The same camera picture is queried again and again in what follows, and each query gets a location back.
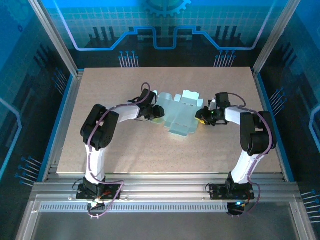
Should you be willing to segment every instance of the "glass panel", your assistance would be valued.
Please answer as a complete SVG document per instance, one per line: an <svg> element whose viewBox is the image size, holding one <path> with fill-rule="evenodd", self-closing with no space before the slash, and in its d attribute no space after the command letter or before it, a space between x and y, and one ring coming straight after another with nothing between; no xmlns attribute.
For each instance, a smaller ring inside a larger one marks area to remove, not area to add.
<svg viewBox="0 0 320 240"><path fill-rule="evenodd" d="M319 1L300 2L260 73L294 178L302 193L316 189L317 194L320 191L319 10ZM320 233L320 225L315 226Z"/></svg>
<svg viewBox="0 0 320 240"><path fill-rule="evenodd" d="M40 212L31 239L101 239L101 236L128 240L298 239L292 212L286 203L259 203L249 215L239 218L232 219L225 212L164 213L159 210L157 213L110 213L99 221L92 221L85 213Z"/></svg>
<svg viewBox="0 0 320 240"><path fill-rule="evenodd" d="M0 232L15 239L70 73L27 0L0 1L0 20Z"/></svg>
<svg viewBox="0 0 320 240"><path fill-rule="evenodd" d="M252 67L287 0L43 3L79 68Z"/></svg>

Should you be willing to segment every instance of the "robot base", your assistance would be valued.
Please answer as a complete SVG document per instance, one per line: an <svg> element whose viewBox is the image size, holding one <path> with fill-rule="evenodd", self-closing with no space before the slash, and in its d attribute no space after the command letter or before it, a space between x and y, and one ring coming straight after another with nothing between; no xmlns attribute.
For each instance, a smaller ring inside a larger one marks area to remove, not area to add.
<svg viewBox="0 0 320 240"><path fill-rule="evenodd" d="M225 184L209 184L209 193L211 200L239 200L246 201L255 199L255 194L252 185L238 184L238 187L233 191L229 191Z"/></svg>
<svg viewBox="0 0 320 240"><path fill-rule="evenodd" d="M100 198L101 200L112 200L117 194L120 184L93 184L83 178L83 184L79 184L76 193L77 200L92 200Z"/></svg>

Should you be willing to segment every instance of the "wooden board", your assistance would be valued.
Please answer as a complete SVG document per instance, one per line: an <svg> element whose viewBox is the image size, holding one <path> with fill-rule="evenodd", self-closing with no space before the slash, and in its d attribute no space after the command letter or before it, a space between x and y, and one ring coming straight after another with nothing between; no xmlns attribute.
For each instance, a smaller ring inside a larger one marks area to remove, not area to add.
<svg viewBox="0 0 320 240"><path fill-rule="evenodd" d="M80 129L95 104L115 106L141 94L148 82L158 93L200 93L207 104L216 93L242 96L247 107L262 110L249 67L86 68L75 102L57 172L84 173L86 149ZM242 102L230 97L233 105ZM173 135L163 124L129 120L117 125L105 156L106 173L228 173L241 154L240 127L199 124L187 137ZM271 151L255 172L281 172Z"/></svg>

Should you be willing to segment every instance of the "yellow component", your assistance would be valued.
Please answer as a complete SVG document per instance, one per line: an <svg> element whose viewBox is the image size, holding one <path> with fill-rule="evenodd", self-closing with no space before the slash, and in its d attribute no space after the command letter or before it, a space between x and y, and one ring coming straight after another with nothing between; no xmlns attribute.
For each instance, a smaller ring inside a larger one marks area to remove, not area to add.
<svg viewBox="0 0 320 240"><path fill-rule="evenodd" d="M203 121L202 119L199 119L199 118L195 118L195 119L197 119L202 124L206 124L205 121Z"/></svg>

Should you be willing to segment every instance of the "aluminum frame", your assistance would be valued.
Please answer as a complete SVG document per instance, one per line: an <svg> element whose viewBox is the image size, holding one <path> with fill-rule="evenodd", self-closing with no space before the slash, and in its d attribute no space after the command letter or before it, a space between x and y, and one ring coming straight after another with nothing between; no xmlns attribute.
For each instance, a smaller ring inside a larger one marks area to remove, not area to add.
<svg viewBox="0 0 320 240"><path fill-rule="evenodd" d="M67 134L69 121L71 118L73 106L78 94L81 82L82 72L78 72L78 68L72 59L66 45L64 44L59 32L52 23L45 7L37 0L28 0L38 16L41 24L49 35L51 41L58 50L62 60L77 81L71 85L68 93L67 102L63 110L63 114L59 123L52 151L50 153L49 162L45 170L45 175L41 183L35 183L29 202L25 209L25 213L17 234L16 239L31 239L36 227L39 212L42 210L42 203L69 203L79 204L85 201L77 201L75 199L76 191L72 190L75 179L82 178L81 174L56 174L56 168L59 163L60 154L58 149L63 145ZM282 35L287 23L291 19L300 0L289 0L280 18L273 28L269 39L260 53L255 65L254 76L262 69L268 59L272 49L276 45L278 39ZM263 95L259 93L262 104L264 103ZM254 174L252 180L261 184L261 202L290 202L292 215L297 227L297 231L301 239L316 239L308 214L302 203L299 188L294 182L286 182L283 177L288 180L286 169L277 149L283 174ZM227 178L227 174L110 174L106 175L110 180L125 180L121 199L119 203L194 203L201 205L203 203L223 204L223 201L209 200L209 194L205 192L204 186L208 182L223 183Z"/></svg>
<svg viewBox="0 0 320 240"><path fill-rule="evenodd" d="M54 44L55 48L57 49L59 55L64 61L69 72L74 77L76 77L78 75L77 65L73 60L70 52L68 51L68 48L65 45L65 42L63 41L62 37L60 36L60 33L58 32L56 26L53 24L47 9L42 4L41 0L28 1L31 7L33 8L35 14L37 15L38 19L40 20L42 26L44 27L46 33L48 34L49 38L51 39L52 43Z"/></svg>
<svg viewBox="0 0 320 240"><path fill-rule="evenodd" d="M49 177L48 182L36 182L16 239L31 239L39 212L86 212L85 206L88 202L86 200L76 200L77 191L72 190L76 178L83 176L69 174L68 179ZM196 211L200 210L201 212L216 212L210 210L208 206L223 208L227 202L230 202L227 200L210 200L209 193L205 191L207 183L223 183L227 176L227 174L214 173L106 175L107 179L111 181L125 180L120 200L115 202L116 206L117 204L124 207L139 204L139 206L143 206L144 210L145 206L149 208L159 204L174 205L178 209L180 206L191 204ZM252 180L261 186L260 201L262 203L301 201L298 185L295 182L285 182L280 173L254 174ZM57 205L66 207L57 208L55 207ZM163 213L166 211L163 209L157 212Z"/></svg>
<svg viewBox="0 0 320 240"><path fill-rule="evenodd" d="M273 30L270 33L268 40L266 41L265 45L263 46L263 49L262 49L260 55L258 56L254 66L253 66L253 72L255 75L260 73L261 69L265 65L268 57L270 56L272 50L276 46L279 38L284 33L284 30L285 30L286 26L288 25L291 17L295 13L300 1L301 0L288 0L280 17L276 21L276 24L274 25Z"/></svg>

